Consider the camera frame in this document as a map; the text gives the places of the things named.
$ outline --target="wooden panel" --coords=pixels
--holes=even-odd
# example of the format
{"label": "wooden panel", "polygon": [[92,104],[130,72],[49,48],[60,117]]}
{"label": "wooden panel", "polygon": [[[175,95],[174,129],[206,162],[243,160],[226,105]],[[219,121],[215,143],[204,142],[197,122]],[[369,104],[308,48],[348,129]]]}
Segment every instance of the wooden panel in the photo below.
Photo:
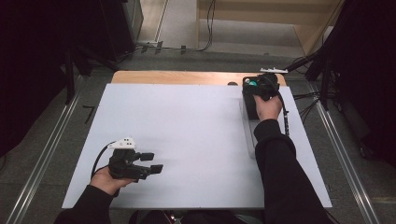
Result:
{"label": "wooden panel", "polygon": [[309,55],[315,50],[327,28],[335,23],[343,4],[344,0],[339,1],[338,4],[334,1],[334,4],[331,5],[332,11],[318,15],[317,18],[312,18],[315,22],[313,25],[294,25],[294,31],[300,40],[305,55]]}
{"label": "wooden panel", "polygon": [[[200,19],[206,19],[210,4],[198,1]],[[315,25],[317,18],[329,19],[338,3],[339,0],[217,0],[215,20]]]}
{"label": "wooden panel", "polygon": [[[205,19],[211,1],[197,0],[198,19]],[[313,52],[344,0],[217,0],[215,20],[295,24],[305,55]]]}
{"label": "wooden panel", "polygon": [[[119,71],[114,74],[112,83],[148,83],[148,84],[197,84],[227,85],[236,82],[242,86],[243,77],[253,77],[260,73],[224,73],[224,72],[178,72],[178,71]],[[286,86],[285,78],[277,75],[278,83]]]}

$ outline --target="black stand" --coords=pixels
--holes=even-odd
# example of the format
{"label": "black stand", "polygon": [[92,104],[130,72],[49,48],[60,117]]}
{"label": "black stand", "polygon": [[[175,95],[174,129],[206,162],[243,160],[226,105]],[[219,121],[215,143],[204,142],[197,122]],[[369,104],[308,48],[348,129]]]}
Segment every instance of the black stand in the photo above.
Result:
{"label": "black stand", "polygon": [[87,61],[87,57],[96,60],[97,62],[101,63],[103,66],[108,67],[113,72],[117,72],[120,69],[107,61],[106,59],[98,56],[94,52],[86,49],[82,46],[74,47],[70,45],[65,53],[65,72],[66,72],[66,88],[67,88],[67,97],[66,97],[66,104],[68,105],[73,96],[75,95],[75,82],[74,82],[74,72],[73,72],[73,63],[76,65],[79,73],[83,76],[90,76],[92,72],[92,67]]}
{"label": "black stand", "polygon": [[319,100],[326,110],[328,110],[327,94],[329,90],[330,76],[332,73],[332,49],[334,46],[336,46],[336,42],[340,41],[340,36],[344,30],[344,27],[346,26],[348,19],[353,15],[354,8],[357,7],[358,3],[359,1],[345,1],[337,23],[334,25],[332,32],[329,34],[322,47],[311,55],[303,57],[296,63],[293,63],[284,69],[287,69],[289,72],[291,72],[307,63],[312,62],[305,73],[305,78],[308,81],[315,81],[320,73],[323,72]]}

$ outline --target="hand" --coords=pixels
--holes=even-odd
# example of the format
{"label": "hand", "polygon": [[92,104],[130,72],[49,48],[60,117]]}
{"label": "hand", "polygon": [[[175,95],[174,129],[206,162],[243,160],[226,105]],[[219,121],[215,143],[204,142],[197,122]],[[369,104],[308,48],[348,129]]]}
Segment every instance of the hand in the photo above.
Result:
{"label": "hand", "polygon": [[117,189],[126,187],[134,182],[132,179],[113,179],[108,171],[108,167],[97,171],[91,179],[90,185],[101,189],[109,195],[114,195]]}
{"label": "hand", "polygon": [[280,110],[282,109],[282,102],[280,102],[278,96],[264,101],[260,96],[253,95],[256,101],[257,115],[260,121],[265,119],[277,119],[279,117]]}

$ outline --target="cable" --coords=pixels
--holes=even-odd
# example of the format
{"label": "cable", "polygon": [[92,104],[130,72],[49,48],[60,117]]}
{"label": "cable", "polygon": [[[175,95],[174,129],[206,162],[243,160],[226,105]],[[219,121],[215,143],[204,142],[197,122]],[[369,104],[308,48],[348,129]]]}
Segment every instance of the cable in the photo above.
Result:
{"label": "cable", "polygon": [[263,76],[269,83],[271,83],[271,86],[276,90],[276,95],[279,97],[280,102],[282,103],[282,108],[283,108],[283,121],[285,123],[285,135],[289,136],[289,120],[288,120],[288,113],[289,111],[286,110],[285,107],[285,102],[283,101],[283,97],[280,94],[280,91],[277,89],[275,84],[266,76]]}
{"label": "cable", "polygon": [[212,46],[212,42],[213,42],[213,20],[215,18],[215,10],[216,10],[216,0],[212,0],[206,14],[206,24],[207,24],[207,30],[209,32],[209,39],[206,43],[206,46],[203,49],[183,49],[183,48],[178,49],[178,48],[168,48],[168,47],[152,47],[147,45],[139,45],[139,46],[142,47],[142,49],[177,49],[184,51],[205,51]]}
{"label": "cable", "polygon": [[134,53],[136,53],[136,52],[138,52],[138,51],[140,51],[140,50],[142,50],[142,49],[143,49],[143,48],[138,48],[138,49],[135,49],[133,52],[130,52],[130,53],[125,54],[124,57],[123,57],[119,62],[117,62],[116,64],[122,63],[122,62],[125,61],[129,56],[133,55]]}
{"label": "cable", "polygon": [[307,97],[319,96],[319,95],[320,95],[320,92],[314,91],[314,92],[309,92],[309,93],[306,93],[306,94],[295,94],[295,95],[293,95],[293,99],[294,100],[300,100],[300,99],[304,99],[304,98],[307,98]]}
{"label": "cable", "polygon": [[91,178],[93,178],[93,176],[94,176],[95,173],[96,173],[96,166],[97,166],[97,164],[98,164],[100,158],[102,157],[102,154],[106,151],[108,145],[110,145],[110,144],[112,144],[112,143],[115,143],[115,142],[111,142],[111,143],[107,144],[107,145],[106,145],[104,148],[102,148],[102,150],[99,152],[99,155],[96,157],[95,163],[93,164],[93,167],[92,167]]}
{"label": "cable", "polygon": [[303,120],[303,124],[305,123],[306,118],[308,117],[309,112],[311,112],[312,108],[317,104],[319,101],[319,98],[314,100],[314,102],[311,103],[306,109],[300,111],[300,117]]}
{"label": "cable", "polygon": [[[291,64],[294,64],[297,60],[302,59],[302,58],[305,58],[305,57],[298,57],[298,58],[294,59],[293,62],[292,62]],[[294,69],[294,71],[296,71],[296,72],[299,73],[299,74],[305,75],[305,72],[300,72],[300,71],[297,70],[297,69]]]}

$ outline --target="white tabletop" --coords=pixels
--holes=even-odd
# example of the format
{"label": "white tabletop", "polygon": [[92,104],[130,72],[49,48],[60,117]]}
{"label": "white tabletop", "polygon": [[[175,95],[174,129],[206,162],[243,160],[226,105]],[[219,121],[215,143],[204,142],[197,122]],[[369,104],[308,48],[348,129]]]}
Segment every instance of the white tabletop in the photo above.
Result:
{"label": "white tabletop", "polygon": [[[99,151],[128,135],[138,152],[155,153],[154,161],[136,164],[163,164],[163,172],[121,189],[112,207],[263,208],[260,172],[248,155],[241,91],[238,86],[108,84],[63,208],[73,207],[90,182]],[[290,89],[280,91],[297,159],[323,206],[332,207]],[[107,150],[98,167],[108,164],[111,155]]]}

